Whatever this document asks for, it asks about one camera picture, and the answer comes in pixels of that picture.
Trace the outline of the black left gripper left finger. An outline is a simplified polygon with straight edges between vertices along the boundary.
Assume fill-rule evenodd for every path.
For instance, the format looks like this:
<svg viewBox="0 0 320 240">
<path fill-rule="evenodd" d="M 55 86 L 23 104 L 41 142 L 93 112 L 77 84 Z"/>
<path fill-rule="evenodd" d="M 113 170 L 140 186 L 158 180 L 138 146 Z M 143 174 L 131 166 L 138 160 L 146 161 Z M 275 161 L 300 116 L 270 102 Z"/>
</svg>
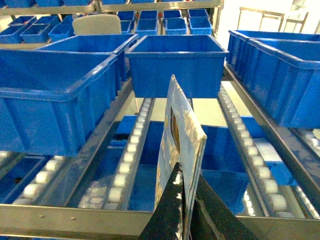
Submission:
<svg viewBox="0 0 320 240">
<path fill-rule="evenodd" d="M 177 162 L 140 240 L 181 240 L 184 228 L 184 177 Z"/>
</svg>

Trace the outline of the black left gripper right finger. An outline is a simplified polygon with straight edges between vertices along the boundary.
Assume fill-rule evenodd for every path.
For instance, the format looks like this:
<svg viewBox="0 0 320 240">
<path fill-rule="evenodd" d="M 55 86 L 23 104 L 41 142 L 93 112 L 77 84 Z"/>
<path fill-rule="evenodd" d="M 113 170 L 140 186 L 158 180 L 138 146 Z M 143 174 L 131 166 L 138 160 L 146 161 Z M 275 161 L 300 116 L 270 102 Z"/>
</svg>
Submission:
<svg viewBox="0 0 320 240">
<path fill-rule="evenodd" d="M 257 240 L 200 175 L 191 219 L 193 240 Z"/>
</svg>

